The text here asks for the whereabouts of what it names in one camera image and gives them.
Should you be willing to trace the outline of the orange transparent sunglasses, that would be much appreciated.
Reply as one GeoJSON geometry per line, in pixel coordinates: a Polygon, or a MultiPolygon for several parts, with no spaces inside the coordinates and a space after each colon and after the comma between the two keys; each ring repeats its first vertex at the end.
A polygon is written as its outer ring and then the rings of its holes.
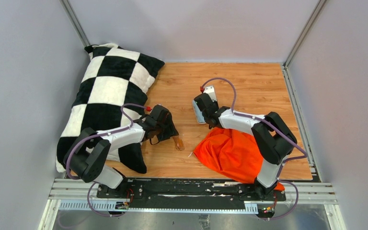
{"type": "Polygon", "coordinates": [[[173,138],[173,140],[174,140],[174,144],[175,144],[175,149],[176,149],[176,150],[178,150],[178,151],[185,150],[184,142],[183,142],[183,140],[180,138],[180,136],[179,136],[179,135],[177,135],[177,136],[173,136],[172,138],[173,138]]]}

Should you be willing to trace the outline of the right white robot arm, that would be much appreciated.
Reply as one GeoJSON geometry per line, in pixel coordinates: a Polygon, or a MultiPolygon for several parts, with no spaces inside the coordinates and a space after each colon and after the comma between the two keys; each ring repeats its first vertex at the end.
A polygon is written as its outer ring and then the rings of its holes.
{"type": "Polygon", "coordinates": [[[262,167],[254,180],[257,198],[267,200],[274,193],[283,162],[296,148],[297,140],[280,115],[252,115],[237,112],[230,107],[219,107],[209,94],[194,98],[193,105],[210,128],[237,130],[252,135],[263,157],[262,167]]]}

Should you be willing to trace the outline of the pink glasses case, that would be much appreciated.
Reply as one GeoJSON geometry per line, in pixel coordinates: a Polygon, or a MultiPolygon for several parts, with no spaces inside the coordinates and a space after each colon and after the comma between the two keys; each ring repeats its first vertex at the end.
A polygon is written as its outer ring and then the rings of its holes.
{"type": "Polygon", "coordinates": [[[194,109],[194,113],[195,113],[195,116],[196,116],[196,120],[197,120],[197,123],[199,124],[205,124],[205,119],[202,115],[202,112],[201,110],[199,109],[197,103],[195,100],[192,100],[192,106],[193,106],[193,109],[194,109]]]}

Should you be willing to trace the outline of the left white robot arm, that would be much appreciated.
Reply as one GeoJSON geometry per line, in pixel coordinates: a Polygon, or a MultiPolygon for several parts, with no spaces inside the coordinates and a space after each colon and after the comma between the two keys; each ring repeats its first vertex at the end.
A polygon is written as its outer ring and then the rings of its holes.
{"type": "Polygon", "coordinates": [[[106,185],[114,197],[122,198],[127,194],[128,186],[123,182],[122,173],[105,164],[110,151],[153,138],[158,142],[172,138],[175,148],[184,150],[184,143],[167,108],[158,104],[153,108],[143,106],[142,109],[147,114],[131,119],[129,125],[105,131],[95,131],[90,127],[82,130],[63,158],[67,175],[73,180],[106,185]]]}

